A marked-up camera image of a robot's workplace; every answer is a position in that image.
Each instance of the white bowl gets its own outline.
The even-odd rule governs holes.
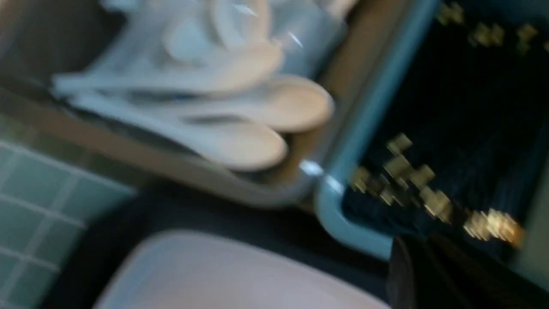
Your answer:
[[[268,41],[271,10],[267,0],[212,0],[214,27],[225,47]]]
[[[94,309],[390,309],[347,282],[277,253],[192,230],[137,246]]]

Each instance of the dark countertop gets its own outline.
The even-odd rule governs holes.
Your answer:
[[[169,183],[146,190],[93,223],[41,307],[91,308],[133,248],[173,229],[221,235],[276,252],[387,301],[387,263],[337,243],[315,217],[293,208],[251,209]]]

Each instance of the plastic spoon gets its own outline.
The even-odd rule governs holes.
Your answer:
[[[138,0],[103,0],[105,2],[128,1],[137,4]],[[170,20],[181,12],[192,14],[199,8],[200,0],[141,0],[135,12],[116,39],[98,59],[86,70],[88,74],[120,73],[135,62],[151,42],[151,38],[161,35]]]
[[[53,93],[72,95],[81,91],[147,91],[206,95],[231,93],[253,87],[278,70],[284,58],[279,46],[269,43],[218,54],[217,65],[129,75],[83,73],[53,76]]]
[[[268,40],[271,10],[265,0],[211,0],[211,16],[229,49]]]
[[[183,11],[170,21],[161,41],[172,59],[182,64],[204,66],[209,64],[212,53],[224,49],[209,13],[209,5],[201,3],[196,5],[195,11]]]
[[[265,169],[279,163],[287,153],[284,140],[257,123],[184,124],[152,117],[122,99],[97,93],[77,95],[70,103],[77,109],[161,135],[233,170]]]
[[[217,101],[152,103],[147,113],[172,120],[236,116],[263,123],[279,132],[300,132],[323,124],[333,114],[330,94],[317,83],[297,76],[279,76],[266,90]]]
[[[345,19],[358,0],[321,0],[320,5],[336,19]]]

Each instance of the tile wall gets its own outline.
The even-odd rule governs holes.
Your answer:
[[[0,308],[35,308],[86,226],[148,178],[0,117]]]

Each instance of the white plastic container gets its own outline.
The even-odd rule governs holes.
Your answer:
[[[385,309],[339,279],[278,254],[195,231],[154,236],[119,268],[94,309]]]

